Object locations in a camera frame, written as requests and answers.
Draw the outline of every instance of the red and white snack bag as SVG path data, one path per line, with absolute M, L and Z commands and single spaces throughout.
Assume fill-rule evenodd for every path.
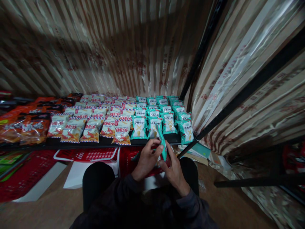
M 91 102 L 101 103 L 104 102 L 105 95 L 103 94 L 92 94 Z
M 97 108 L 94 108 L 92 111 L 93 111 L 92 117 L 95 117 L 95 118 L 105 117 L 106 113 L 108 111 L 108 107 L 97 107 Z
M 91 107 L 87 106 L 86 109 L 76 109 L 75 110 L 75 117 L 87 119 L 92 116 L 92 109 Z
M 90 117 L 87 120 L 86 127 L 84 129 L 83 136 L 80 138 L 81 142 L 99 142 L 99 130 L 104 122 L 103 117 L 93 118 Z
M 63 130 L 69 121 L 72 114 L 54 114 L 51 117 L 51 124 L 49 127 L 48 135 L 49 138 L 61 138 Z
M 106 138 L 114 138 L 115 121 L 120 116 L 106 116 L 100 135 Z
M 61 135 L 60 142 L 79 143 L 87 119 L 71 117 Z
M 121 111 L 120 109 L 122 109 L 122 106 L 111 106 L 110 107 L 110 116 L 120 116 L 121 115 Z
M 80 99 L 80 102 L 89 102 L 91 98 L 92 98 L 91 95 L 83 95 L 82 98 Z
M 126 102 L 126 103 L 122 103 L 122 108 L 123 109 L 133 109 L 137 107 L 137 103 L 136 102 Z

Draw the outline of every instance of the chip bag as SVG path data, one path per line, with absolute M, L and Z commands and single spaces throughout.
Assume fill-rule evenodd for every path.
M 99 142 L 99 130 L 104 122 L 104 117 L 93 118 L 87 120 L 83 136 L 80 138 L 81 142 Z
M 129 131 L 132 119 L 120 119 L 116 120 L 115 137 L 112 143 L 118 145 L 131 145 Z
M 157 138 L 159 137 L 159 133 L 156 129 L 156 124 L 160 126 L 162 124 L 162 118 L 161 117 L 148 117 L 148 138 Z
M 177 134 L 178 131 L 174 126 L 174 113 L 167 112 L 161 113 L 161 117 L 163 118 L 163 134 Z
M 160 105 L 160 110 L 163 113 L 171 112 L 172 111 L 172 107 L 169 106 L 169 105 Z
M 40 144 L 47 140 L 47 133 L 50 126 L 50 113 L 29 114 L 22 125 L 20 145 Z
M 87 119 L 71 117 L 63 130 L 60 142 L 79 143 L 86 121 Z
M 154 97 L 146 98 L 147 105 L 157 105 L 157 100 Z
M 72 114 L 55 114 L 51 117 L 51 125 L 47 137 L 49 138 L 61 138 L 63 130 L 69 121 Z
M 138 103 L 146 103 L 146 97 L 137 96 L 137 102 Z
M 150 117 L 159 117 L 160 116 L 160 110 L 158 109 L 148 109 L 147 115 Z
M 146 116 L 146 108 L 136 108 L 136 116 L 144 117 Z
M 181 134 L 181 145 L 191 143 L 194 140 L 192 122 L 181 120 L 177 122 Z
M 132 117 L 132 125 L 134 131 L 131 134 L 131 140 L 133 139 L 147 139 L 146 129 L 147 129 L 147 121 L 146 117 L 141 116 L 131 116 Z
M 115 120 L 120 116 L 106 116 L 100 135 L 106 138 L 114 138 L 115 133 Z

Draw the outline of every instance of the tiled floor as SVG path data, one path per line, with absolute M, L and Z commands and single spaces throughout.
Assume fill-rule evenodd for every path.
M 71 165 L 36 202 L 6 203 L 0 206 L 0 225 L 3 229 L 69 228 L 82 212 L 82 190 L 63 189 Z M 198 165 L 200 197 L 210 204 L 210 215 L 220 228 L 277 228 L 260 208 L 241 189 L 217 189 L 215 179 L 224 179 L 211 167 Z

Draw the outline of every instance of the shrimp snack package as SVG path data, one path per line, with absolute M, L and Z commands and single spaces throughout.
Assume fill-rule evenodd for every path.
M 119 119 L 120 116 L 106 116 L 100 136 L 106 138 L 114 138 L 115 132 L 115 120 Z
M 81 142 L 97 142 L 99 143 L 99 130 L 104 122 L 104 117 L 90 117 L 87 120 Z
M 61 138 L 64 128 L 66 127 L 67 122 L 69 121 L 72 114 L 63 113 L 55 114 L 51 117 L 51 125 L 47 137 L 49 138 Z
M 129 131 L 132 119 L 119 119 L 116 120 L 115 137 L 112 143 L 118 145 L 131 145 Z
M 86 121 L 87 119 L 71 117 L 63 130 L 60 142 L 79 143 Z
M 161 113 L 161 117 L 163 118 L 163 134 L 177 134 L 178 131 L 174 126 L 174 113 L 167 112 Z
M 177 122 L 181 134 L 181 145 L 191 143 L 194 140 L 191 120 L 181 120 Z
M 159 133 L 157 131 L 156 125 L 162 128 L 162 118 L 161 117 L 147 117 L 148 118 L 148 138 L 157 138 Z
M 131 140 L 133 139 L 147 139 L 146 129 L 147 129 L 147 117 L 141 116 L 131 116 L 132 125 L 134 131 L 131 134 Z

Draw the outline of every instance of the orange snack bag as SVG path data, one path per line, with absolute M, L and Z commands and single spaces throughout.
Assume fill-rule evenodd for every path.
M 99 130 L 104 122 L 103 117 L 101 118 L 88 118 L 84 134 L 80 138 L 81 142 L 99 142 Z
M 79 143 L 87 119 L 71 117 L 61 135 L 60 142 Z
M 34 145 L 46 141 L 50 125 L 50 113 L 30 114 L 22 125 L 20 145 Z

